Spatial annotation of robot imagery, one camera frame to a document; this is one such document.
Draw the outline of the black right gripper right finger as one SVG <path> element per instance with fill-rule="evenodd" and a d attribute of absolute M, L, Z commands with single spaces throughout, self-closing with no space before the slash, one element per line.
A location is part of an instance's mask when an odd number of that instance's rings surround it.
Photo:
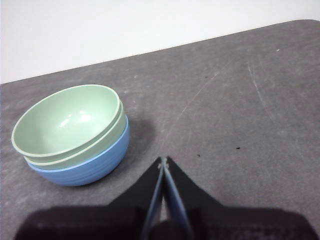
<path fill-rule="evenodd" d="M 164 189 L 169 214 L 188 240 L 207 240 L 204 213 L 223 205 L 201 189 L 171 157 L 164 159 Z"/>

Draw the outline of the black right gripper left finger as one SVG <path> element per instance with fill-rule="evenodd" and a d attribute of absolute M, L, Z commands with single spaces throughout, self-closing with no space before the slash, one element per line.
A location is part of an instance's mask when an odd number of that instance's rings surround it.
<path fill-rule="evenodd" d="M 115 220 L 111 240 L 146 240 L 162 197 L 164 167 L 158 157 L 139 179 L 107 206 Z"/>

